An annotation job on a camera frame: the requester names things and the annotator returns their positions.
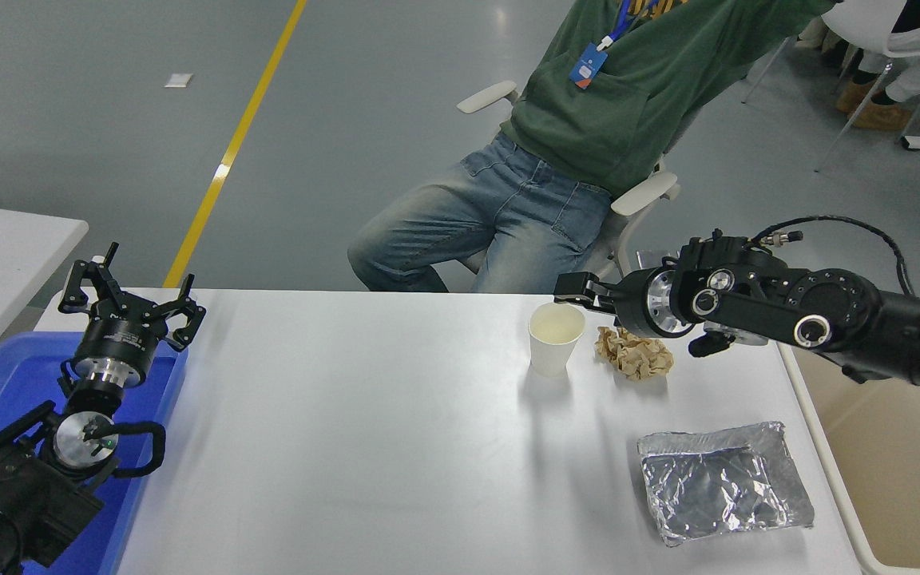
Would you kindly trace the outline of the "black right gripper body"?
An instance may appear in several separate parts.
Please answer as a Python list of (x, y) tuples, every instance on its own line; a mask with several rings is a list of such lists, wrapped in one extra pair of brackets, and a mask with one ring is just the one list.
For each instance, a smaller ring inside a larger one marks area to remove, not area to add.
[(629, 273), (613, 288), (611, 302), (618, 323), (633, 335), (656, 338), (648, 304), (648, 289), (655, 274), (655, 268), (638, 270)]

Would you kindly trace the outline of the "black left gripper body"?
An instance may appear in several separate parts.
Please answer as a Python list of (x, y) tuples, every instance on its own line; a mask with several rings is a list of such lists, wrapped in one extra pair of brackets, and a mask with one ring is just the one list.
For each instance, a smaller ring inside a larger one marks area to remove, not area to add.
[(164, 338), (164, 320), (132, 319), (112, 312), (86, 312), (89, 324), (73, 357), (77, 369), (88, 369), (92, 360), (112, 359), (132, 369), (149, 369), (158, 343)]

